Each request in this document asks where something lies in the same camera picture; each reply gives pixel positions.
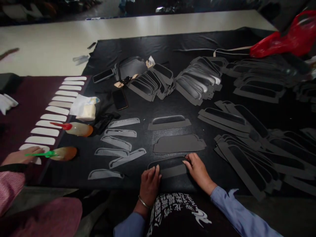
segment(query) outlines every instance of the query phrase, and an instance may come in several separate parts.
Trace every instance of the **wrist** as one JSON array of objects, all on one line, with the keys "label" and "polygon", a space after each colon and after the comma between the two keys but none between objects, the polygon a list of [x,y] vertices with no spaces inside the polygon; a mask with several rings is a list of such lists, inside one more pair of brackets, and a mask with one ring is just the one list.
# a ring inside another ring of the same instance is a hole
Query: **wrist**
[{"label": "wrist", "polygon": [[146,219],[149,209],[145,207],[140,200],[138,200],[133,212],[140,214],[144,219]]},{"label": "wrist", "polygon": [[206,192],[206,194],[208,196],[212,195],[212,192],[214,191],[214,189],[217,187],[217,184],[213,182],[213,180],[210,180],[205,184],[205,186],[202,188],[204,192]]}]

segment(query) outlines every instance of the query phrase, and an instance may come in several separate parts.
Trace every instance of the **plastic bottle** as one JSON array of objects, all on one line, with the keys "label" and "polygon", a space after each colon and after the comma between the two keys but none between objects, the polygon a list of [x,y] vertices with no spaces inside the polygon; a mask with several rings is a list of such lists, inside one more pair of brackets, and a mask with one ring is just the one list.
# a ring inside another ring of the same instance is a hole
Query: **plastic bottle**
[{"label": "plastic bottle", "polygon": [[67,146],[67,147],[57,148],[52,151],[48,151],[46,153],[25,154],[25,156],[45,156],[46,158],[50,158],[52,160],[69,161],[69,160],[72,160],[76,156],[76,154],[77,154],[77,148]]},{"label": "plastic bottle", "polygon": [[81,137],[88,137],[93,132],[93,127],[83,123],[71,122],[71,123],[54,123],[51,124],[62,127],[66,133],[81,136]]},{"label": "plastic bottle", "polygon": [[55,153],[54,156],[51,156],[50,158],[53,160],[59,160],[59,161],[69,161],[72,160],[76,154],[77,154],[77,148],[67,146],[67,147],[61,147],[53,150]]}]

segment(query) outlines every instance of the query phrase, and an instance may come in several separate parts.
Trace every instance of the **smartphone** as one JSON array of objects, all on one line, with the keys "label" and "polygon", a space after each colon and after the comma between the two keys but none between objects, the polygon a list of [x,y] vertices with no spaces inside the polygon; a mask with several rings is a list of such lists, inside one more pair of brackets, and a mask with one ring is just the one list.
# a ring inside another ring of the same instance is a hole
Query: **smartphone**
[{"label": "smartphone", "polygon": [[122,89],[112,92],[116,110],[122,110],[128,107],[124,92]]},{"label": "smartphone", "polygon": [[93,79],[93,82],[94,82],[94,83],[99,83],[99,82],[101,82],[101,81],[104,81],[104,80],[110,78],[110,77],[113,76],[113,75],[114,75],[113,70],[112,70],[112,69],[109,69],[109,70],[106,70],[106,71],[104,71],[104,72],[101,72],[101,73],[99,73],[99,74],[93,76],[92,79]]}]

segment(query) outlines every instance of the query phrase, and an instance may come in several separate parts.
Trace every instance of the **blue shirt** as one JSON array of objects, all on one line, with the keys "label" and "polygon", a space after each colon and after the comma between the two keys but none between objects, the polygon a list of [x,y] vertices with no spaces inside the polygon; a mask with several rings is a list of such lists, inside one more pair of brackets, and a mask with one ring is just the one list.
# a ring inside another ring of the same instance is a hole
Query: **blue shirt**
[{"label": "blue shirt", "polygon": [[[210,199],[219,208],[243,237],[279,237],[281,236],[259,216],[247,210],[234,197],[232,189],[227,192],[217,186],[212,192]],[[142,237],[145,228],[145,220],[138,213],[133,212],[122,223],[114,228],[114,237]]]}]

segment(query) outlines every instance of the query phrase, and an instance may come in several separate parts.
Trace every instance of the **concrete floor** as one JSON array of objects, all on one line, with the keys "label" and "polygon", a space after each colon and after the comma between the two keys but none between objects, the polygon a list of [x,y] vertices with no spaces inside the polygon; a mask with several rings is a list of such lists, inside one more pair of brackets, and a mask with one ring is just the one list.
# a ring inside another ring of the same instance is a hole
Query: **concrete floor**
[{"label": "concrete floor", "polygon": [[57,19],[57,21],[74,21],[74,20],[85,20],[87,18],[95,17],[119,17],[122,15],[119,9],[120,0],[99,0],[102,3],[100,5],[95,5],[89,10],[78,13],[78,14],[68,14]]}]

